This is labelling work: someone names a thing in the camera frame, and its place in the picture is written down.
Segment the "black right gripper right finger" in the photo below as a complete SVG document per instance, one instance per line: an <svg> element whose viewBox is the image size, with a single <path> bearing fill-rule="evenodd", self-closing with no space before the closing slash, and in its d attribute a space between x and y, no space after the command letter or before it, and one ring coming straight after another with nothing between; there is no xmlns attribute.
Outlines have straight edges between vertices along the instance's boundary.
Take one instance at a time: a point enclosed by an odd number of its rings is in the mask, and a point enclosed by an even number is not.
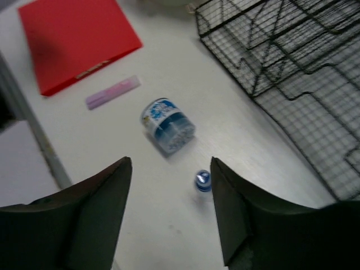
<svg viewBox="0 0 360 270"><path fill-rule="evenodd" d="M210 165L224 265L229 269L358 269L359 202L313 209Z"/></svg>

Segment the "red folder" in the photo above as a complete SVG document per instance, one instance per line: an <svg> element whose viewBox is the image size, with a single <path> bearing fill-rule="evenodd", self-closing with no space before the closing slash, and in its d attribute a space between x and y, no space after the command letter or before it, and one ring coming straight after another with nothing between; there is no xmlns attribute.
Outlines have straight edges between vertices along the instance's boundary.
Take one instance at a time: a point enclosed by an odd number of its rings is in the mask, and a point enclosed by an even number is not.
<svg viewBox="0 0 360 270"><path fill-rule="evenodd" d="M42 96L142 47L116 1L32 1L18 12Z"/></svg>

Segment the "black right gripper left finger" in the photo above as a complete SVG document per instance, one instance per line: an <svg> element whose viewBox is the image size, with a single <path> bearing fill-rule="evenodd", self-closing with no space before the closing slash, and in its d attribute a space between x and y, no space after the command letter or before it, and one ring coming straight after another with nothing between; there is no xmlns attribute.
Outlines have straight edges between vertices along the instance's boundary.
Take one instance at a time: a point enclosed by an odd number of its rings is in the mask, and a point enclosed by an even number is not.
<svg viewBox="0 0 360 270"><path fill-rule="evenodd" d="M1 208L2 269L111 269L132 179L123 157L30 204Z"/></svg>

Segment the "blue labelled clear jar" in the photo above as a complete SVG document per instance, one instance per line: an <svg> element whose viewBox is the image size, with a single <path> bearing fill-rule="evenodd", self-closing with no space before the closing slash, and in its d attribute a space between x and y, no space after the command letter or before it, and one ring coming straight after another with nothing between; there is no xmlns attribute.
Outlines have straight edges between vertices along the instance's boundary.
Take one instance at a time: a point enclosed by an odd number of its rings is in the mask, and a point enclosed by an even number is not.
<svg viewBox="0 0 360 270"><path fill-rule="evenodd" d="M144 108L140 122L161 150L171 155L195 135L196 127L168 98L158 98Z"/></svg>

